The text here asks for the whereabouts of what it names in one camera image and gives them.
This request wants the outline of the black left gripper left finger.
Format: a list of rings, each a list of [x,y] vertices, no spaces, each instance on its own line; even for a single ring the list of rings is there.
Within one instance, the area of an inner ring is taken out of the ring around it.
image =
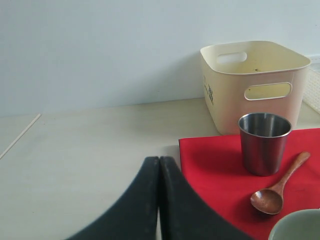
[[[146,157],[120,198],[69,240],[155,240],[160,159]]]

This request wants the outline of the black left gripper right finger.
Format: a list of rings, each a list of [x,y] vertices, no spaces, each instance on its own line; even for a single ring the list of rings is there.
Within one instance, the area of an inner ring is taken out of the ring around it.
[[[159,218],[163,240],[251,240],[211,209],[171,156],[159,159]]]

